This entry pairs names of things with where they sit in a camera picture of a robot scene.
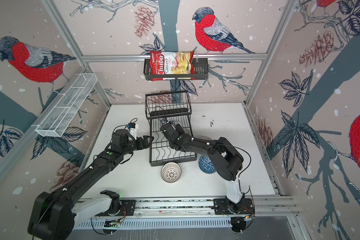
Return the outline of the white red dotted bowl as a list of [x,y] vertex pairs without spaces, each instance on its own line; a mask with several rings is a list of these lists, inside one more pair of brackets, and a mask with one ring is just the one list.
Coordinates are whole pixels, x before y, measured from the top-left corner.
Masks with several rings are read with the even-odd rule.
[[174,183],[181,177],[181,167],[174,162],[166,163],[161,169],[161,177],[166,183]]

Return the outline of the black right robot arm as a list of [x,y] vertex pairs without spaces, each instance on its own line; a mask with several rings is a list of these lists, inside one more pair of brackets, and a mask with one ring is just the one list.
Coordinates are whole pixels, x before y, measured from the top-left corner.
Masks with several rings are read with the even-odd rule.
[[187,134],[180,124],[167,122],[160,127],[161,133],[169,142],[170,148],[180,152],[191,152],[207,156],[218,175],[226,183],[226,199],[232,206],[239,206],[244,197],[238,180],[243,169],[243,156],[224,137],[218,140],[203,140]]

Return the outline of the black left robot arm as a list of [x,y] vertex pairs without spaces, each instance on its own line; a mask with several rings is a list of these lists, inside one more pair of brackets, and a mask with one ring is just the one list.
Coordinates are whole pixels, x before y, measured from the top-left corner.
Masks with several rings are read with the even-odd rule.
[[153,140],[150,136],[135,138],[126,129],[116,130],[111,142],[87,168],[64,186],[36,198],[28,233],[41,240],[65,240],[74,228],[100,213],[126,216],[116,192],[104,190],[90,200],[79,200],[102,177],[125,163],[126,155],[148,149]]

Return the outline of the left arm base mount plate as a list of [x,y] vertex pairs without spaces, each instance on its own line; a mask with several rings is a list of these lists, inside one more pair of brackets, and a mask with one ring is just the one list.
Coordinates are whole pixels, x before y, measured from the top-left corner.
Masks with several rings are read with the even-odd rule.
[[108,210],[106,212],[98,214],[97,217],[113,217],[113,216],[131,217],[131,216],[134,215],[135,207],[136,207],[136,200],[121,199],[120,200],[120,207],[119,207],[118,211],[116,211],[116,210]]

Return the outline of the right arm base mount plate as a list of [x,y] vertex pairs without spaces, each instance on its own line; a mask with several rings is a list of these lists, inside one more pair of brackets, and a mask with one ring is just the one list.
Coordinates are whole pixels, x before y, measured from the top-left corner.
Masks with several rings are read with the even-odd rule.
[[242,198],[237,204],[227,198],[213,199],[213,210],[216,215],[249,215],[255,214],[254,204],[250,198]]

